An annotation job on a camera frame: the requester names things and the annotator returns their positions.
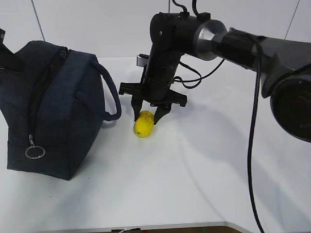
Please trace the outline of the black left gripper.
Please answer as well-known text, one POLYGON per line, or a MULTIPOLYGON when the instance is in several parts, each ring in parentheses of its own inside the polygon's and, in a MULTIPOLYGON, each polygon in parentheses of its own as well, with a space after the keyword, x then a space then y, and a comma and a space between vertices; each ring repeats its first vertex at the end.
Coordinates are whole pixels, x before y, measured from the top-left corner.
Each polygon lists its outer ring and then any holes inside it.
POLYGON ((23 71, 24 62, 4 44, 5 30, 0 29, 0 68, 9 71, 23 71))

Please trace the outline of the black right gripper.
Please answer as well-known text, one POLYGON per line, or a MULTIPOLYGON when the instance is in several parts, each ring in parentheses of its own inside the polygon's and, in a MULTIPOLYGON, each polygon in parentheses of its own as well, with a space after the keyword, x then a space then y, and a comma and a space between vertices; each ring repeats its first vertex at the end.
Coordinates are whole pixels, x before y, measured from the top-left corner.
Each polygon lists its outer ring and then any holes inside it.
POLYGON ((131 95, 131 106, 134 112, 134 121, 137 121, 140 115, 143 101, 157 106, 154 114, 154 125, 156 125, 162 117, 171 111, 170 104, 178 104, 185 107, 187 104, 187 96, 175 92, 170 89, 170 85, 158 85, 151 79, 146 78, 147 66, 143 68, 143 73, 139 83, 121 83, 119 87, 119 95, 131 95))

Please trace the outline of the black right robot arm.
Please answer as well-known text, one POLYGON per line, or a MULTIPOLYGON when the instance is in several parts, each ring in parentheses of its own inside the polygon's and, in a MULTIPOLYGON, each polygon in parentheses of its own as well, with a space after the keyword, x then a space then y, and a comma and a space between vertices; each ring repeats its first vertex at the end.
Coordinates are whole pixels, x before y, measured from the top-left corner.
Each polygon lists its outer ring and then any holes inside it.
POLYGON ((278 124, 290 135, 311 139, 311 45, 226 29, 208 13, 158 13, 150 23, 152 47, 138 63, 143 74, 138 83, 121 83, 119 94, 132 96, 134 116, 144 101, 157 108, 155 121, 185 106, 187 97, 171 90, 183 55, 204 61, 217 57, 260 74, 261 94, 270 98, 278 124))

